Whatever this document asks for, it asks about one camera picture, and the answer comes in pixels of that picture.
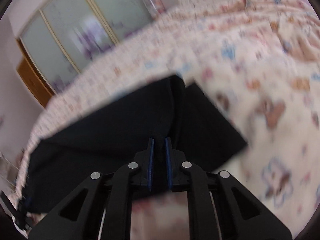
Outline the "black pants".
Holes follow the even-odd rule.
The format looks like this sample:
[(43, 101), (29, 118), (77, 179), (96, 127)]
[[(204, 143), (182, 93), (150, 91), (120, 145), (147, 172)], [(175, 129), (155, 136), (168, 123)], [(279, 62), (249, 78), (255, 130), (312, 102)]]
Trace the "black pants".
[(153, 82), (43, 139), (30, 155), (22, 196), (29, 213), (48, 213), (93, 172), (131, 162), (154, 140), (154, 188), (164, 192), (165, 139), (211, 172), (247, 143), (193, 83), (176, 75)]

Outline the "brown wooden door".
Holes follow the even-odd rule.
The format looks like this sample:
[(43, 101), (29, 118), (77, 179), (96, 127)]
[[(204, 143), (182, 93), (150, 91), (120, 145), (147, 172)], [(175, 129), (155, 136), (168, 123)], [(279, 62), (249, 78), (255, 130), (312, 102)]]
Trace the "brown wooden door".
[(17, 73), (42, 107), (46, 107), (53, 97), (53, 90), (47, 85), (39, 72), (25, 58), (17, 67)]

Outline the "teddy bear print blanket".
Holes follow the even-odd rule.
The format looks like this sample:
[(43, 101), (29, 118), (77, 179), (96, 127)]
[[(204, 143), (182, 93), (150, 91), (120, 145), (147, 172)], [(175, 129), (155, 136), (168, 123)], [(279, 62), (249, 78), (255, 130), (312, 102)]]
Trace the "teddy bear print blanket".
[(170, 74), (196, 81), (248, 140), (224, 167), (294, 239), (319, 239), (319, 16), (311, 0), (180, 0), (50, 101), (31, 130), (13, 202), (42, 138)]

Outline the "frosted glass sliding wardrobe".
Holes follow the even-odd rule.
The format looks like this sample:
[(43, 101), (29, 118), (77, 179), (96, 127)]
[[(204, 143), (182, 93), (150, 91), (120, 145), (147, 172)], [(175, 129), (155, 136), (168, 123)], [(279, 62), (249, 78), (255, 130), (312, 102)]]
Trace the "frosted glass sliding wardrobe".
[(152, 21), (143, 0), (45, 0), (18, 38), (52, 93)]

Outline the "clear tube of plush toys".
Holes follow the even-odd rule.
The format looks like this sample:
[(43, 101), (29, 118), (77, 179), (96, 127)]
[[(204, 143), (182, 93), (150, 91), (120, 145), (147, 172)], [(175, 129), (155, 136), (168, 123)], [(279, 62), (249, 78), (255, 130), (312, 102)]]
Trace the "clear tube of plush toys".
[(143, 0), (143, 3), (152, 18), (157, 18), (160, 14), (166, 11), (162, 0)]

